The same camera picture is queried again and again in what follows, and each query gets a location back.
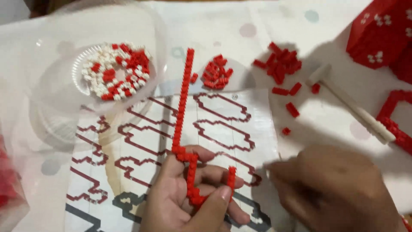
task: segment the printed diagram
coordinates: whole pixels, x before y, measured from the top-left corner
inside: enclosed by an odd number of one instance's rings
[[[260,104],[267,106],[266,111],[258,109],[256,115],[251,96],[260,96],[263,99]],[[130,107],[118,125],[109,124],[104,116],[97,117],[89,123],[91,125],[80,119],[76,137],[88,144],[90,150],[75,152],[72,157],[66,232],[116,232],[116,225],[120,223],[125,228],[139,227],[147,192],[164,156],[171,151],[178,112],[178,96],[148,98],[147,101],[151,101],[147,113]],[[241,226],[227,216],[225,220],[232,224],[232,231],[268,231],[272,227],[271,219],[260,207],[267,203],[256,202],[251,195],[252,188],[258,187],[263,178],[255,173],[255,168],[277,159],[277,156],[269,156],[276,151],[271,142],[276,135],[267,91],[247,90],[236,95],[200,93],[188,98],[186,110],[182,130],[184,143],[199,144],[216,153],[211,164],[225,168],[235,166],[238,176],[245,181],[233,197],[252,220]],[[126,120],[134,117],[140,118],[136,124]],[[112,142],[115,145],[110,152],[98,144],[99,134],[108,130],[121,135]],[[109,169],[122,186],[120,191],[113,190],[109,184]],[[83,227],[75,223],[78,220],[83,220]]]

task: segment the polka dot tablecloth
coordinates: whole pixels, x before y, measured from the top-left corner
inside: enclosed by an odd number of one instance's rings
[[[156,95],[179,93],[185,50],[195,49],[193,71],[200,76],[214,56],[223,54],[227,68],[234,74],[225,91],[246,88],[272,88],[275,83],[265,72],[250,66],[256,58],[268,57],[267,45],[275,41],[282,48],[297,50],[303,61],[301,71],[285,79],[290,89],[321,64],[331,63],[330,78],[372,115],[377,115],[389,91],[411,90],[388,69],[371,70],[354,64],[345,53],[350,23],[370,0],[285,0],[246,2],[153,2],[168,28],[167,71],[165,82]],[[20,92],[18,52],[24,33],[35,30],[45,19],[0,27],[0,119],[6,145],[12,151],[22,175],[31,212],[16,227],[16,232],[63,231],[65,196],[68,186],[70,145],[54,146],[51,135],[38,129],[35,107]],[[66,50],[74,49],[65,46]],[[189,92],[207,91],[201,78]],[[372,136],[325,88],[318,95],[303,85],[296,96],[270,94],[271,110],[277,133],[291,129],[287,137],[279,135],[278,148],[284,159],[295,156],[313,143],[334,144],[369,155],[381,168],[385,183],[402,213],[412,211],[412,157],[396,145],[384,146]],[[293,102],[301,113],[293,119],[285,104]],[[412,132],[410,106],[399,106],[392,119],[405,132]]]

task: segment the white tablecloth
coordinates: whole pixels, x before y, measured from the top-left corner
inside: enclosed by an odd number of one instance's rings
[[[344,49],[351,21],[370,0],[285,0],[219,3],[145,2],[158,11],[169,29],[168,70],[158,94],[179,89],[187,47],[196,50],[194,71],[222,53],[235,70],[227,90],[272,88],[272,78],[251,68],[257,57],[267,57],[267,45],[275,41],[298,50],[300,72],[286,78],[284,88],[304,82],[321,62],[332,64],[331,78],[372,115],[377,115],[390,90],[411,90],[389,69],[371,70],[351,61]],[[35,104],[21,92],[20,40],[44,18],[0,26],[0,119],[6,146],[22,175],[30,213],[15,231],[63,231],[65,197],[73,147],[56,147],[39,127]],[[301,116],[293,119],[285,104],[292,101]],[[279,136],[283,158],[294,156],[311,143],[328,143],[362,151],[381,168],[386,185],[400,212],[412,211],[412,157],[396,145],[384,146],[360,125],[326,89],[319,95],[303,86],[295,97],[270,96],[275,127],[285,126],[291,135]],[[400,104],[392,119],[412,134],[408,124],[412,108]]]

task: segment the hand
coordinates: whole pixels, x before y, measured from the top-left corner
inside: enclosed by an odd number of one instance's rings
[[[200,146],[186,146],[186,152],[198,154],[203,163],[197,166],[194,182],[200,189],[200,195],[210,196],[195,212],[186,198],[184,176],[187,169],[173,154],[168,154],[154,185],[150,188],[140,231],[230,231],[223,222],[226,212],[237,223],[247,224],[250,216],[243,212],[235,201],[229,203],[232,191],[228,186],[222,186],[227,182],[228,170],[205,164],[212,160],[215,154]],[[236,177],[235,188],[238,189],[243,184],[243,179]]]
[[[406,231],[379,169],[362,154],[311,146],[266,169],[282,206],[312,231]]]

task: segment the pink dot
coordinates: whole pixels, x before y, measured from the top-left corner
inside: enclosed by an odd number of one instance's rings
[[[240,27],[239,33],[243,37],[254,37],[256,35],[256,27],[253,24],[243,24],[243,26]]]
[[[369,131],[358,121],[353,121],[349,125],[349,130],[351,131],[351,134],[358,140],[367,140],[371,136]]]

